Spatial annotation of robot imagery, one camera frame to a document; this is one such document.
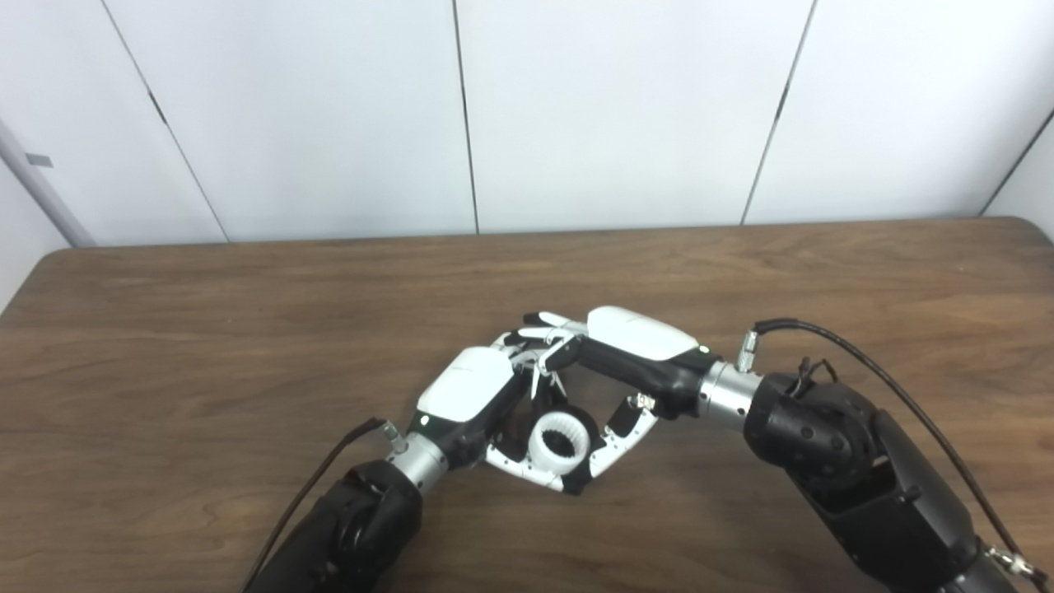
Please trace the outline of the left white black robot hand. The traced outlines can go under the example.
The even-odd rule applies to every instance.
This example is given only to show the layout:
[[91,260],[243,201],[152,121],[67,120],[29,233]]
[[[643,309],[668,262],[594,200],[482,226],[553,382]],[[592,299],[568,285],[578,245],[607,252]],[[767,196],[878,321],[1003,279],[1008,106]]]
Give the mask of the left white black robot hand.
[[524,481],[577,495],[596,479],[599,435],[568,404],[558,372],[572,362],[575,337],[531,344],[504,334],[468,347],[428,386],[391,463],[422,494],[451,470],[487,462]]

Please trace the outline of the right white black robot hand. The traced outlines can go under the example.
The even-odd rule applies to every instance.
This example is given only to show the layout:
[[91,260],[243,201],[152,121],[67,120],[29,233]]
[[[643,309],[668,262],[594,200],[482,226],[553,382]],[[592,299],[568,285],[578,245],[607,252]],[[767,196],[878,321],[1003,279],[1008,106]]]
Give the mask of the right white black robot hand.
[[704,386],[721,361],[692,335],[622,307],[596,307],[583,322],[540,311],[525,315],[525,327],[515,333],[530,338],[534,347],[573,335],[575,347],[569,367],[583,367],[632,387],[633,393],[622,398],[609,420],[602,423],[571,404],[567,396],[569,406],[583,410],[596,422],[599,439],[591,458],[596,478],[631,451],[659,421],[699,416],[707,400]]

